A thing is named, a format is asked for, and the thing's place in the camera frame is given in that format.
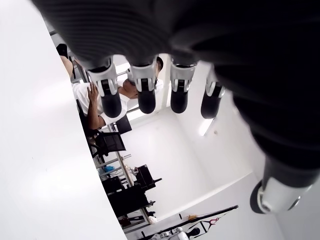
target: man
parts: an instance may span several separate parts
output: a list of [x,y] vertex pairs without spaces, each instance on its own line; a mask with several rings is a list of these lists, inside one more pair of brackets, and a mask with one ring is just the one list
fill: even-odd
[[[73,69],[72,63],[66,57],[60,57],[67,72],[71,77]],[[158,77],[159,72],[162,68],[163,61],[160,57],[158,57],[155,70],[156,77]],[[161,85],[157,83],[157,85],[158,86],[156,87],[156,93],[160,90],[160,88],[163,88],[163,84]],[[98,89],[92,82],[74,83],[72,84],[72,90],[74,98],[79,100],[84,114],[87,115],[88,127],[90,129],[98,129],[107,124],[115,123],[126,115],[128,102],[138,98],[138,90],[136,86],[132,85],[129,80],[125,80],[122,86],[118,86],[118,92],[121,101],[121,113],[117,117],[108,117],[103,111],[102,101],[101,97],[99,96]]]

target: white shirt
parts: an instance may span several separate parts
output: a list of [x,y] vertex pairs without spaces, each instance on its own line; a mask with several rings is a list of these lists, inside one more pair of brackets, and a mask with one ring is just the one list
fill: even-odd
[[[75,99],[78,99],[82,110],[84,114],[88,114],[88,108],[89,108],[89,97],[88,97],[88,90],[87,87],[90,87],[90,83],[74,83],[72,84],[72,90],[73,90],[73,95]],[[121,101],[121,113],[117,117],[108,117],[104,113],[104,109],[102,107],[102,102],[101,102],[101,97],[98,94],[98,114],[103,118],[104,122],[106,125],[115,123],[122,117],[124,117],[127,113],[127,104],[130,98],[126,97],[125,95],[119,94],[120,95],[120,101]]]

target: chair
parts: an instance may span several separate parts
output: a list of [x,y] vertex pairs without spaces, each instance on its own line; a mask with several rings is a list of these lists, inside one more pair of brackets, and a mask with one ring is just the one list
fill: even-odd
[[[110,152],[126,150],[119,132],[101,132],[97,129],[90,129],[88,127],[88,118],[86,117],[78,99],[76,100],[76,105],[79,111],[79,117],[84,135],[89,138],[94,138],[95,141],[95,144],[92,144],[87,140],[93,158],[98,155],[103,160],[103,155],[108,156]],[[90,147],[95,148],[96,152],[93,153]]]
[[99,155],[108,156],[111,152],[117,151],[125,151],[126,147],[119,132],[99,132],[99,134],[95,137],[95,145],[91,145],[91,147],[96,148],[96,153],[92,155],[92,157]]

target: white surface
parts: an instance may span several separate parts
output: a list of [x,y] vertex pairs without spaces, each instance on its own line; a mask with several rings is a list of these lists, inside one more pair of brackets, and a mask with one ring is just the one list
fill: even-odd
[[232,96],[227,91],[221,99],[214,123],[205,136],[199,135],[204,121],[200,110],[209,69],[207,63],[197,65],[187,108],[184,113],[177,114],[177,118],[210,176],[213,188],[217,188],[252,172],[253,165],[257,165],[257,172],[262,173],[264,155],[253,142],[248,127],[236,114]]
[[239,208],[232,210],[222,217],[209,232],[198,237],[199,240],[284,240],[282,232],[274,215],[261,215],[254,213],[249,204],[249,199],[257,179],[253,173],[245,176],[228,188],[216,193],[206,200],[180,212],[182,220],[176,214],[156,225],[148,226],[137,232],[127,234],[128,240],[142,237],[141,231],[147,236],[174,226],[188,219],[189,215],[203,215],[223,210],[235,205]]
[[286,240],[318,240],[320,238],[320,181],[301,197],[290,211],[276,216]]
[[125,240],[41,15],[2,0],[0,32],[0,239]]
[[121,135],[127,150],[121,155],[131,154],[124,161],[130,167],[147,164],[153,179],[162,178],[146,192],[149,201],[156,201],[148,211],[155,211],[158,221],[196,204],[213,190],[171,109],[136,120],[132,131]]

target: ceiling light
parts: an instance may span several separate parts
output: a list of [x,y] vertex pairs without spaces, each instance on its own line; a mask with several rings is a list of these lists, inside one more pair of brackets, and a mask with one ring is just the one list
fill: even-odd
[[124,80],[126,80],[126,79],[128,79],[128,74],[122,74],[122,75],[119,75],[117,78],[116,78],[116,80],[119,82],[119,81],[124,81]]
[[125,72],[128,68],[130,68],[130,63],[126,62],[124,64],[120,64],[119,66],[115,66],[116,74],[120,74]]
[[207,133],[207,131],[208,131],[211,123],[212,123],[214,120],[215,120],[215,118],[212,118],[212,119],[204,119],[204,120],[203,120],[203,122],[202,122],[202,124],[201,124],[201,126],[200,126],[200,128],[199,128],[199,134],[200,134],[200,136],[204,136],[204,135]]
[[127,118],[129,121],[133,120],[133,119],[137,119],[140,118],[142,116],[146,115],[145,113],[143,113],[140,109],[137,109],[135,111],[129,112],[126,114]]

